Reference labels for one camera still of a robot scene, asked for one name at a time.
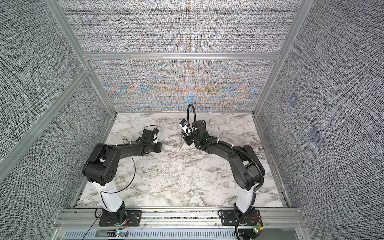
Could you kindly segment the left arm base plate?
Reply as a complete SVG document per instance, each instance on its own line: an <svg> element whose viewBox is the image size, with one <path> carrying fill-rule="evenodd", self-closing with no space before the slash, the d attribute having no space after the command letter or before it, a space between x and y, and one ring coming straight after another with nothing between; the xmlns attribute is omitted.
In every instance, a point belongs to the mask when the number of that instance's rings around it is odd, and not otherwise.
<svg viewBox="0 0 384 240"><path fill-rule="evenodd" d="M100 227L118 227L124 226L138 227L140 225L142 211L140 210L128 210L123 213L122 211L112 213L103 210L100 217Z"/></svg>

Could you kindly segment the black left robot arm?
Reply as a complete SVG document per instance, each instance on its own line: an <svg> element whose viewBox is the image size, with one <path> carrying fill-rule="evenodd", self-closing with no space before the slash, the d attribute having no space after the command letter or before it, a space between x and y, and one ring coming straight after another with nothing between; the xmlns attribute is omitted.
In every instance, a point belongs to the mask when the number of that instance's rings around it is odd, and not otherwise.
<svg viewBox="0 0 384 240"><path fill-rule="evenodd" d="M102 219L114 221L121 225L128 219L125 203L116 188L115 176L119 162L124 158L160 153L162 143L158 141L159 129L144 129L137 140L121 145L97 144L85 162L82 174L97 189L103 202Z"/></svg>

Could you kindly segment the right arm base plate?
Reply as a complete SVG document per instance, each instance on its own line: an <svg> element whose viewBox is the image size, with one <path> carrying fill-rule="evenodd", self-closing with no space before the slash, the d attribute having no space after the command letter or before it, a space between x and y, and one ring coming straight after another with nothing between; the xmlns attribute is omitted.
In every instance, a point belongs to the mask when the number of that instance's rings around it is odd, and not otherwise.
<svg viewBox="0 0 384 240"><path fill-rule="evenodd" d="M223 226L235 226L243 214L235 210L224 210L218 211L218 216L221 219ZM257 209L251 210L241 221L241 226L263 226L260 211Z"/></svg>

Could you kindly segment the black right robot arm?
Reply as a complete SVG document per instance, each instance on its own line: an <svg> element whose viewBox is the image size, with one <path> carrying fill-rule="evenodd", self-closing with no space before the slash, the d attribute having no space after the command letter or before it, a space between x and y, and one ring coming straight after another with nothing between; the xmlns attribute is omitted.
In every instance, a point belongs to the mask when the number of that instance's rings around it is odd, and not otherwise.
<svg viewBox="0 0 384 240"><path fill-rule="evenodd" d="M194 144L196 149L229 162L235 182L239 186L238 198L234 204L235 213L238 217L248 214L253 208L258 189L264 185L266 174L252 147L231 145L210 136L205 121L189 125L188 121L183 119L180 121L180 126L187 145Z"/></svg>

